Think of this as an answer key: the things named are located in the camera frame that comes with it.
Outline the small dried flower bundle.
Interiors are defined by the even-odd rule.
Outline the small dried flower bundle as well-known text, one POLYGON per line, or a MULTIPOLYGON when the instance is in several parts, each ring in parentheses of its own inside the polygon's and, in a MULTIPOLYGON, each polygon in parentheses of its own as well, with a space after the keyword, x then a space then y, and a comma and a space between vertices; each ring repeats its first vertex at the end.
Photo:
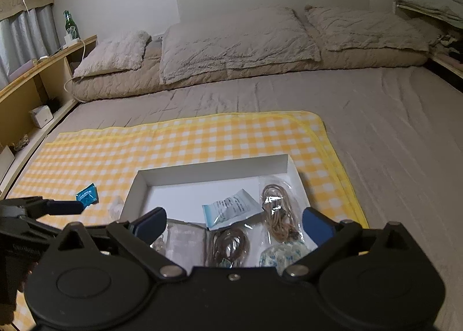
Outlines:
POLYGON ((21 150, 23 150, 30 142, 30 139, 29 139, 29 136, 27 134, 24 134, 24 136, 22 136, 22 138, 20 140, 18 140, 18 142, 10 145, 10 150, 16 154, 18 152, 20 152, 21 150))

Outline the wooden bedside shelf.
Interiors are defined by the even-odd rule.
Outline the wooden bedside shelf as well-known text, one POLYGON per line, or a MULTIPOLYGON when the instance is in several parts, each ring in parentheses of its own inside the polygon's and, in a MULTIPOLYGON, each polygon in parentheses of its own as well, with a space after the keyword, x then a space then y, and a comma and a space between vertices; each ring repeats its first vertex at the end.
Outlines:
POLYGON ((91 36, 43 59, 1 90, 1 147, 8 148, 27 134, 29 144, 14 155, 14 161, 1 180, 1 198, 5 198, 30 157, 54 127, 78 104, 64 85, 72 79, 71 64, 82 60, 97 45, 91 36), (53 120, 37 128, 29 112, 51 103, 53 120))

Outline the beige right pillow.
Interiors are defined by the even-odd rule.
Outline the beige right pillow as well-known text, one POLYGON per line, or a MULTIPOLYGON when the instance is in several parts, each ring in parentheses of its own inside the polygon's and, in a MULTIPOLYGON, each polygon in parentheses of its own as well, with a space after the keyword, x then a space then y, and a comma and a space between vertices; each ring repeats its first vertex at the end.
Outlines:
POLYGON ((392 13, 307 6, 305 16, 330 51, 384 48, 417 52, 429 50, 425 38, 414 26, 392 13))

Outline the folded tan quilt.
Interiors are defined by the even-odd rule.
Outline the folded tan quilt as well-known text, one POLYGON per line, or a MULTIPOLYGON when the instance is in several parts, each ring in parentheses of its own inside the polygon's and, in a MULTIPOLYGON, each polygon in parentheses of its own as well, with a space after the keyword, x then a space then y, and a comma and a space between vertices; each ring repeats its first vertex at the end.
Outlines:
POLYGON ((66 84, 66 90, 74 99, 89 102, 102 99, 128 98, 209 82, 278 75, 287 72, 410 67, 423 65, 427 60, 427 53, 425 52, 392 48, 352 48, 341 51, 330 51, 322 48, 320 54, 320 61, 297 61, 287 64, 258 66, 250 69, 208 72, 164 86, 159 80, 161 45, 151 42, 146 46, 144 59, 138 70, 74 78, 66 84))

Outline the white light-blue sachet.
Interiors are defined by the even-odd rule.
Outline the white light-blue sachet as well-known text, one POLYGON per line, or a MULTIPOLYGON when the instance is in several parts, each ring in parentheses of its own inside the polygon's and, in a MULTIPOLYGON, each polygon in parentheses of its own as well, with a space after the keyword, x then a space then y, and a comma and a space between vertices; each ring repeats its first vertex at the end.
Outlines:
POLYGON ((230 227, 264 211, 261 204, 244 189, 223 200, 202 205, 202 208, 206 227, 210 231, 230 227))

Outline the white cardboard box tray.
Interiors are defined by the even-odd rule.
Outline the white cardboard box tray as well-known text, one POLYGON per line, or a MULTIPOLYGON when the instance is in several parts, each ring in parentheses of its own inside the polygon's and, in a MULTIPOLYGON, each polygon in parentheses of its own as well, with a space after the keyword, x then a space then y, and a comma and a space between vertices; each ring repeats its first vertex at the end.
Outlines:
POLYGON ((209 267, 260 267, 261 253, 270 246, 302 241, 311 252, 316 244, 302 227, 309 206, 300 175, 289 155, 230 159, 141 170, 129 190, 121 220, 134 221, 156 207, 167 219, 204 225, 209 231, 209 267), (263 212, 230 227, 210 231, 202 205, 248 192, 263 212))

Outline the blue foil sachet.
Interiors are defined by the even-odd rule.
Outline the blue foil sachet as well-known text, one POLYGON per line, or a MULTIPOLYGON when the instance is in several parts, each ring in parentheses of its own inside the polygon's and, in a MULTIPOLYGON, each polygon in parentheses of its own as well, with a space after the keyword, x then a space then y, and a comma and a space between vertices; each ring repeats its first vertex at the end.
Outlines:
POLYGON ((77 201, 81 202, 83 206, 88 207, 99 202, 97 193, 97 186, 94 183, 88 185, 75 195, 77 201))

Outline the grey bed sheet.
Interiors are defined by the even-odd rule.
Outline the grey bed sheet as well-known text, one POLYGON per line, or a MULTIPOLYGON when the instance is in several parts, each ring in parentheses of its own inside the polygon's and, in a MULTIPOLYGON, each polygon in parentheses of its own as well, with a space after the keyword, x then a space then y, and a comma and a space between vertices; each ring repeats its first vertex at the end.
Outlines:
POLYGON ((462 328, 462 93, 422 67, 292 72, 78 106, 55 133, 226 112, 309 111, 325 124, 370 226, 405 225, 462 328))

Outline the grey window curtain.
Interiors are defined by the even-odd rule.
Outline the grey window curtain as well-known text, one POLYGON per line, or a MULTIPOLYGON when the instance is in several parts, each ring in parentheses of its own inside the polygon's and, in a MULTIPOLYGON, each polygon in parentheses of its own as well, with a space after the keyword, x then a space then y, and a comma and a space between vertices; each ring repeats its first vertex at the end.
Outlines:
POLYGON ((54 0, 1 0, 1 87, 32 59, 60 49, 53 18, 54 0))

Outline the clear pink-card packet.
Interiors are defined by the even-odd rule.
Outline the clear pink-card packet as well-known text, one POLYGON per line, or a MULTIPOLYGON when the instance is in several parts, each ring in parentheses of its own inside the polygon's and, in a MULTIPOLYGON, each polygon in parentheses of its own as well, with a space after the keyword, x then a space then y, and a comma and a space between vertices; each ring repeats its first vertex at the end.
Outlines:
POLYGON ((151 244, 151 249, 180 265, 187 273, 205 267, 209 231, 204 225, 168 219, 166 230, 151 244))

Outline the fluffy white pillow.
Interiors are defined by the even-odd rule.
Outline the fluffy white pillow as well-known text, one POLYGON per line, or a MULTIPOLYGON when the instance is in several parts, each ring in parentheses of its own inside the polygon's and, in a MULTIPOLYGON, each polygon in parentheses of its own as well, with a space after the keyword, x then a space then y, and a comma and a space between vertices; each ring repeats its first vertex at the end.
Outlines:
POLYGON ((143 30, 119 33, 98 43, 74 71, 74 78, 138 70, 151 36, 143 30))

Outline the yellow checkered blanket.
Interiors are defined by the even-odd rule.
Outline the yellow checkered blanket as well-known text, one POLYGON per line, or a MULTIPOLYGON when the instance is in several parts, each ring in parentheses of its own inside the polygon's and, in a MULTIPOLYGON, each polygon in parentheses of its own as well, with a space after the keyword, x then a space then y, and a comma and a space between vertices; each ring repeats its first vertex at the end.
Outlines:
POLYGON ((60 133, 37 151, 10 196, 72 200, 93 184, 99 202, 79 220, 102 225, 139 170, 274 154, 290 155, 312 206, 367 225, 323 121, 312 112, 235 112, 60 133))

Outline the right storage shelf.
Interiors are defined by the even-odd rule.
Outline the right storage shelf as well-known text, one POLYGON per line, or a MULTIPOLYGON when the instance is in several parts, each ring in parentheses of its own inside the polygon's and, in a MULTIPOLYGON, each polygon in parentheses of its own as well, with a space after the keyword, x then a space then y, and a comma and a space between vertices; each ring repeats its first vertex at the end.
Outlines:
POLYGON ((427 67, 448 79, 462 78, 462 25, 394 1, 394 12, 410 20, 429 43, 427 67))

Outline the green glass bottle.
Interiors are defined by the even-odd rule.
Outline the green glass bottle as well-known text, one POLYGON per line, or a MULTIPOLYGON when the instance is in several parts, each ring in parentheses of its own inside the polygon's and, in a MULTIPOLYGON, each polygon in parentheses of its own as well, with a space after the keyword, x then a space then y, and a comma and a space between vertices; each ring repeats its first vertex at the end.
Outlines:
POLYGON ((66 33, 70 35, 72 39, 79 39, 80 35, 78 32, 78 26, 73 20, 72 15, 69 10, 64 11, 64 18, 65 18, 66 33))

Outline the blue floral fabric pouch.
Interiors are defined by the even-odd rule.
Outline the blue floral fabric pouch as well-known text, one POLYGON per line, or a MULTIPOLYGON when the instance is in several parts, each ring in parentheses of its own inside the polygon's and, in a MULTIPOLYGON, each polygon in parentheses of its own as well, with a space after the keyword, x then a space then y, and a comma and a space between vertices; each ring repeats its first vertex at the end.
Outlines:
POLYGON ((311 250, 302 241, 285 242, 270 246, 261 253, 259 266, 283 271, 310 252, 311 250))

